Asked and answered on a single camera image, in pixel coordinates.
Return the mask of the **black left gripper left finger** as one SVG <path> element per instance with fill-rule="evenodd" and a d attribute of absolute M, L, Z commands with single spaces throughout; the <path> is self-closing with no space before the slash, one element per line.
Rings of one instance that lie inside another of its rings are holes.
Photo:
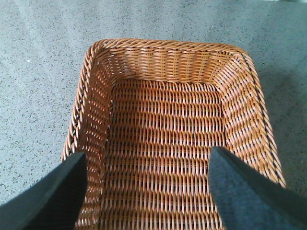
<path fill-rule="evenodd" d="M 86 193 L 86 155 L 75 153 L 0 207 L 2 230 L 72 230 Z"/>

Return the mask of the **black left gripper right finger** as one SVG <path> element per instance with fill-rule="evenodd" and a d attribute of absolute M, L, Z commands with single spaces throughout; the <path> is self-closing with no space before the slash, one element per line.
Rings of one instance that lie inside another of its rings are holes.
<path fill-rule="evenodd" d="M 305 230 L 306 198 L 272 182 L 223 147 L 212 147 L 209 185 L 228 230 Z"/>

